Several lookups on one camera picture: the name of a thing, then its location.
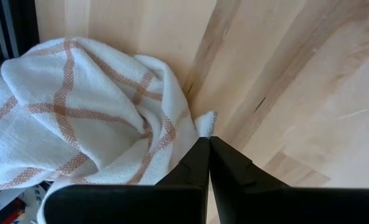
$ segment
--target white towel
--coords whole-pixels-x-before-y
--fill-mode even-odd
[[[155,184],[216,120],[194,124],[164,62],[90,39],[37,45],[0,75],[0,189]]]

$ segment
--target white object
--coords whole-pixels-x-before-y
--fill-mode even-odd
[[[211,135],[215,119],[209,112],[195,127],[174,74],[156,58],[51,40],[1,67],[0,189],[155,184]]]
[[[20,220],[19,224],[37,223],[36,214],[45,195],[46,191],[40,185],[35,185],[27,188],[25,192],[18,197],[26,205],[24,219]]]

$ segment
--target wood grain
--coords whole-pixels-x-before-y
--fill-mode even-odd
[[[369,1],[36,0],[42,41],[167,62],[193,118],[277,178],[369,187]],[[208,222],[218,223],[209,201]]]

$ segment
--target dish towel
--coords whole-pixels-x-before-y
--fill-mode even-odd
[[[216,114],[194,122],[172,70],[85,39],[57,39],[0,72],[0,190],[55,181],[155,184]],[[42,211],[39,222],[44,222]]]

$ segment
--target cloth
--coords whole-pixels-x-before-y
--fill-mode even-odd
[[[155,184],[215,121],[208,112],[193,122],[156,58],[85,38],[51,40],[1,67],[0,190],[43,180],[55,181],[51,192]]]

